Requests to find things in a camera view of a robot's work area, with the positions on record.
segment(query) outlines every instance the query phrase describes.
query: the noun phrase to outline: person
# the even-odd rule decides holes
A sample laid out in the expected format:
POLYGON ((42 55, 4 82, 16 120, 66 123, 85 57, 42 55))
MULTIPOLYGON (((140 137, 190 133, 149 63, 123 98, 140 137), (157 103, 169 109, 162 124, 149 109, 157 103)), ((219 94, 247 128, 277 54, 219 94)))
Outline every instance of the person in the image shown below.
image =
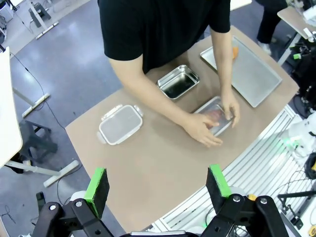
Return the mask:
POLYGON ((286 0, 256 0, 264 7, 262 21, 259 27, 257 40, 258 45, 269 55, 271 55, 270 43, 272 36, 281 18, 277 13, 287 8, 286 0))
POLYGON ((122 85, 144 104, 206 146, 223 142, 207 129, 207 115, 189 114, 169 100, 146 73, 186 52, 211 27, 225 114, 239 120, 232 91, 230 0, 99 0, 104 52, 122 85))

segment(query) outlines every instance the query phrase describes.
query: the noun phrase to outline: short sleeve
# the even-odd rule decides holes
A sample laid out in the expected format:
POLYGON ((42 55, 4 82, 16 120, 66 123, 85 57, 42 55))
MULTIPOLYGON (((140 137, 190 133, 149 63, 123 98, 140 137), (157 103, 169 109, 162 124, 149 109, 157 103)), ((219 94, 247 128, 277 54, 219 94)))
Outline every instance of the short sleeve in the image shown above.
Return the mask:
POLYGON ((99 0, 104 53, 111 59, 129 61, 142 52, 136 12, 121 0, 99 0))
POLYGON ((215 0, 208 18, 210 28, 219 33, 229 32, 231 29, 230 13, 230 0, 215 0))

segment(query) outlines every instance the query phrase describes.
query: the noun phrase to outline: white metal leg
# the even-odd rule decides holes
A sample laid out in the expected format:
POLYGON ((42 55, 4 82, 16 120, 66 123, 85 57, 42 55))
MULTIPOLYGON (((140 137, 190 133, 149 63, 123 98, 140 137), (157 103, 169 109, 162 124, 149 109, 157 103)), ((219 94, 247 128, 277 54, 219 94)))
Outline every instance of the white metal leg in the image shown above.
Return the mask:
POLYGON ((38 40, 40 37, 42 37, 45 33, 47 33, 49 30, 51 30, 53 27, 57 26, 59 24, 59 22, 55 22, 54 24, 52 24, 51 26, 47 27, 44 23, 44 21, 42 20, 42 18, 40 17, 40 15, 38 14, 38 12, 35 10, 33 4, 30 2, 30 0, 26 1, 29 4, 30 9, 32 10, 32 12, 34 13, 36 19, 38 19, 39 23, 41 24, 41 26, 44 28, 44 31, 42 33, 40 33, 36 39, 38 40))
POLYGON ((32 171, 35 173, 46 174, 46 175, 52 176, 44 182, 44 187, 47 188, 48 186, 50 186, 54 182, 56 182, 58 179, 65 176, 71 170, 76 168, 79 165, 79 162, 77 160, 74 160, 73 162, 71 162, 69 165, 67 165, 65 168, 63 168, 60 171, 44 169, 44 168, 40 168, 37 166, 31 166, 31 165, 27 165, 27 164, 21 164, 21 163, 15 162, 15 161, 8 161, 6 163, 6 165, 11 166, 11 167, 15 167, 15 168, 19 168, 19 169, 23 169, 26 171, 32 171))
POLYGON ((43 95, 40 99, 38 99, 36 102, 31 101, 28 97, 23 95, 20 91, 18 91, 16 88, 12 88, 13 92, 19 96, 22 100, 24 100, 26 103, 31 105, 23 114, 22 117, 25 118, 30 112, 32 112, 37 106, 39 106, 42 102, 44 102, 45 99, 47 99, 50 94, 46 93, 43 95))
POLYGON ((292 40, 291 44, 289 45, 289 47, 286 49, 286 51, 283 53, 283 55, 281 56, 281 58, 278 60, 278 64, 282 65, 283 63, 285 63, 285 61, 287 60, 287 58, 291 55, 291 47, 295 46, 295 44, 300 40, 301 35, 299 33, 296 33, 294 39, 292 40))

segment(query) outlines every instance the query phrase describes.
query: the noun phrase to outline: metal slatted platform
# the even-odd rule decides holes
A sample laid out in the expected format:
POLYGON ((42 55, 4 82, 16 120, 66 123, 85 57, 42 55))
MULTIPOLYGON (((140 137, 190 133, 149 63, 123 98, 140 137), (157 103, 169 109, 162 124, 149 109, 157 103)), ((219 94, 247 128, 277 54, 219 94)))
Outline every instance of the metal slatted platform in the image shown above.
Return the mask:
MULTIPOLYGON (((286 106, 257 140, 223 171, 230 186, 239 187, 246 194, 269 195, 278 208, 281 208, 278 194, 306 191, 312 187, 304 173, 306 158, 296 156, 280 139, 282 132, 293 123, 293 118, 296 118, 295 113, 286 106)), ((287 204, 291 204, 295 211, 303 201, 303 197, 289 198, 287 204)), ((204 186, 154 222, 151 231, 187 230, 205 225, 205 221, 209 222, 213 216, 215 211, 204 186)))

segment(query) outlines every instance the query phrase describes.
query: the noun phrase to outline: black equipment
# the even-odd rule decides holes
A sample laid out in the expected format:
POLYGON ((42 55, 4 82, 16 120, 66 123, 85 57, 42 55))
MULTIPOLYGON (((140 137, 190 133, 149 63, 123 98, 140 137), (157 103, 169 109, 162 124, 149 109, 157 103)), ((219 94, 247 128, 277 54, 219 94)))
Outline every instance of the black equipment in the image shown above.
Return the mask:
MULTIPOLYGON (((221 195, 222 189, 218 186, 216 179, 217 177, 209 168, 206 187, 216 216, 208 224, 201 237, 226 237, 235 225, 245 226, 252 237, 288 237, 284 223, 271 197, 261 196, 252 201, 246 196, 231 194, 225 198, 221 195)), ((107 196, 109 188, 106 191, 104 196, 107 196)), ((39 214, 32 237, 69 237, 75 230, 84 230, 88 237, 114 237, 92 210, 91 205, 82 198, 71 201, 65 206, 61 206, 57 202, 49 202, 44 205, 39 214)), ((196 234, 185 231, 132 232, 121 237, 158 237, 161 235, 197 237, 196 234)))

